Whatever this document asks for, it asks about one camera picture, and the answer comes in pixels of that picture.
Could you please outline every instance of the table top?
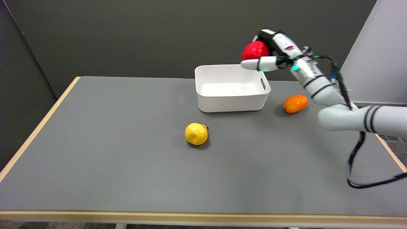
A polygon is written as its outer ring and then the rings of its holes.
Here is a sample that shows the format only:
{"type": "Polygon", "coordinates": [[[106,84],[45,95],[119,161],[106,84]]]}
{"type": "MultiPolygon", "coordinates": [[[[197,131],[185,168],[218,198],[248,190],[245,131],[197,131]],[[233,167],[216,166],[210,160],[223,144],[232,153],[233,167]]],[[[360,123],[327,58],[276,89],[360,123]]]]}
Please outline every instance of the table top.
{"type": "MultiPolygon", "coordinates": [[[[203,113],[193,79],[76,78],[0,174],[0,219],[407,224],[406,182],[350,188],[358,133],[322,130],[312,102],[285,113],[302,87],[269,83],[260,111],[203,113]],[[199,147],[184,138],[192,122],[209,127],[199,147]]],[[[353,177],[399,174],[394,159],[368,134],[353,177]]]]}

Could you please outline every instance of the robot finger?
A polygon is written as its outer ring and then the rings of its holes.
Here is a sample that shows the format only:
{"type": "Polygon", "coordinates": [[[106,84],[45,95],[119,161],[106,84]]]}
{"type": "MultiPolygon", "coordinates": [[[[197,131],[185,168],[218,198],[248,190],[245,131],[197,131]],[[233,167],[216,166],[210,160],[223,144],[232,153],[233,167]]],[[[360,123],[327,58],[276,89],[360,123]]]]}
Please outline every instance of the robot finger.
{"type": "Polygon", "coordinates": [[[276,65],[277,57],[268,56],[260,59],[248,59],[240,63],[242,68],[249,70],[257,70],[262,72],[270,72],[278,69],[276,65]]]}

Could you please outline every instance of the yellow fruit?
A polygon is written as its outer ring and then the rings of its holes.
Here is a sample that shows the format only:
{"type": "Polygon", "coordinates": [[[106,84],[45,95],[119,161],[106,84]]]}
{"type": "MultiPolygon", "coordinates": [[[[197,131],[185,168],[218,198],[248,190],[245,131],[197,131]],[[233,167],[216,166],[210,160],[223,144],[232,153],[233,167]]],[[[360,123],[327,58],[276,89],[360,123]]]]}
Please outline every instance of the yellow fruit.
{"type": "Polygon", "coordinates": [[[191,123],[185,129],[185,138],[193,145],[202,145],[208,139],[207,129],[206,125],[191,123]]]}

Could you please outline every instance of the red ball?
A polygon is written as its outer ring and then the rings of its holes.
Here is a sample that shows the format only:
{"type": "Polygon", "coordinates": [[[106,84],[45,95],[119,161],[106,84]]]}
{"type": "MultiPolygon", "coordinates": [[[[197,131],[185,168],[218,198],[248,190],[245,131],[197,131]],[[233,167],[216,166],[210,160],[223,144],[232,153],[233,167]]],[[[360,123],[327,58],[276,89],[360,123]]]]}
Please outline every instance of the red ball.
{"type": "Polygon", "coordinates": [[[242,52],[242,59],[258,59],[260,57],[269,56],[270,51],[266,44],[262,41],[254,41],[249,43],[242,52]]]}

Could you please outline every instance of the white box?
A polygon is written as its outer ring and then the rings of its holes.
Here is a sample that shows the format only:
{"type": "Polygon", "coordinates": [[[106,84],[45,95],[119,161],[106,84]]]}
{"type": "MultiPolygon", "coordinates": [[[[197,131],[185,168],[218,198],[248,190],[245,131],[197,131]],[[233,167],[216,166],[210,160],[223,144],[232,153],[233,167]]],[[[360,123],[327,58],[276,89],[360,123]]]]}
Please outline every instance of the white box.
{"type": "Polygon", "coordinates": [[[260,110],[271,91],[263,72],[240,64],[199,66],[195,85],[203,112],[260,110]]]}

